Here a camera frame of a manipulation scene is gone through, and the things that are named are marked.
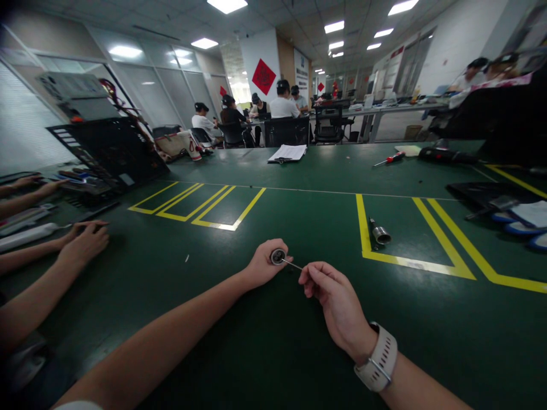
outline black tool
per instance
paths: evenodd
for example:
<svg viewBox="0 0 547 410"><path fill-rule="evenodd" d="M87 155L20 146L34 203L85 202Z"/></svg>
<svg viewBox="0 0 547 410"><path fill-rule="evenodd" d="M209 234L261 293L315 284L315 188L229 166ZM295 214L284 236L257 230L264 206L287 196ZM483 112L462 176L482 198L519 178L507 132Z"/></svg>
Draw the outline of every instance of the black tool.
<svg viewBox="0 0 547 410"><path fill-rule="evenodd" d="M398 152L397 154L395 154L392 157L387 157L387 159L385 161L382 161L382 162L380 162L376 165L373 165L372 168L374 168L375 166L378 166L378 165L382 165L383 163L392 163L392 162L401 161L405 155L406 154L405 154L404 151Z"/></svg>
<svg viewBox="0 0 547 410"><path fill-rule="evenodd" d="M463 153L461 151L453 151L445 148L439 147L426 147L420 151L418 158L425 159L433 162L443 162L443 163L466 163L466 164L476 164L476 163L486 163L478 157Z"/></svg>
<svg viewBox="0 0 547 410"><path fill-rule="evenodd" d="M372 218L369 218L370 226L372 227L372 235L376 242L380 245L387 245L391 242L391 235L383 228L376 225L376 221Z"/></svg>

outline workstation table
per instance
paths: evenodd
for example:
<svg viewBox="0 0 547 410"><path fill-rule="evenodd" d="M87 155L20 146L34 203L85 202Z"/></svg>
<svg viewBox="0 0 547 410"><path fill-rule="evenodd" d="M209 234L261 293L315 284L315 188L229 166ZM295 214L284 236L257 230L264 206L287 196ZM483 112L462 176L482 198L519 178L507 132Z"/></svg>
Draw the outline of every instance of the workstation table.
<svg viewBox="0 0 547 410"><path fill-rule="evenodd" d="M39 331L82 376L150 321L243 269L260 243L281 237L296 265L325 260L345 273L367 319L470 406L539 408L547 256L494 222L465 221L472 209L445 186L496 180L545 193L547 184L514 170L417 158L372 169L394 145L312 146L300 162L282 165L267 163L275 148L180 159L100 216L111 222L109 247ZM46 222L79 212L61 208ZM390 245L373 249L368 217L389 231ZM2 277L0 289L14 297L53 261ZM298 276L285 268L243 296L139 408L384 408L332 342Z"/></svg>

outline white plastic part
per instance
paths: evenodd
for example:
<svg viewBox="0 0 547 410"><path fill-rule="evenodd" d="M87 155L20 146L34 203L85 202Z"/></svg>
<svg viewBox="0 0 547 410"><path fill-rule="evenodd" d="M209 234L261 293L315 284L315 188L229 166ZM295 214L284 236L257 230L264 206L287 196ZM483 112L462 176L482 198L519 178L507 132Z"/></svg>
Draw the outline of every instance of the white plastic part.
<svg viewBox="0 0 547 410"><path fill-rule="evenodd" d="M46 236L50 236L57 229L59 229L59 226L57 224L48 223L0 239L0 252L6 252L18 246L25 245L29 242L41 239Z"/></svg>

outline white t-shirt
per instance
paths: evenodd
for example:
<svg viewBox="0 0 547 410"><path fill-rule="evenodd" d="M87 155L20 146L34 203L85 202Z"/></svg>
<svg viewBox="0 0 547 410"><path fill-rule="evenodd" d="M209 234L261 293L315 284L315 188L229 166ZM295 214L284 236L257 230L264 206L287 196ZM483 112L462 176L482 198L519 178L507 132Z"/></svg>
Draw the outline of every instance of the white t-shirt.
<svg viewBox="0 0 547 410"><path fill-rule="evenodd" d="M213 130L215 129L215 125L204 116L195 115L192 117L192 127L194 128L203 128L209 138L211 138L212 141L215 140L215 136L213 135Z"/></svg>
<svg viewBox="0 0 547 410"><path fill-rule="evenodd" d="M465 89L468 89L472 85L482 84L485 81L486 77L482 72L478 72L475 77L471 79L471 81L467 81L464 74L462 76L459 76L451 87L456 87L457 90L463 91Z"/></svg>
<svg viewBox="0 0 547 410"><path fill-rule="evenodd" d="M283 97L277 97L270 103L270 112L272 113L272 118L296 118L300 115L295 101L293 99L287 100Z"/></svg>

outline paper document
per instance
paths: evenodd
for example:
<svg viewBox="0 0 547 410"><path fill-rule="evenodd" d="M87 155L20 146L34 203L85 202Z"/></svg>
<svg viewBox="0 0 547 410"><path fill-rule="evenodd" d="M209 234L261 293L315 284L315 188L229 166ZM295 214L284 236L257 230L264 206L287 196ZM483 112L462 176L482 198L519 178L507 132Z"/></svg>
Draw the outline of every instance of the paper document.
<svg viewBox="0 0 547 410"><path fill-rule="evenodd" d="M268 162L298 161L306 154L306 145L281 145L277 152L270 157Z"/></svg>

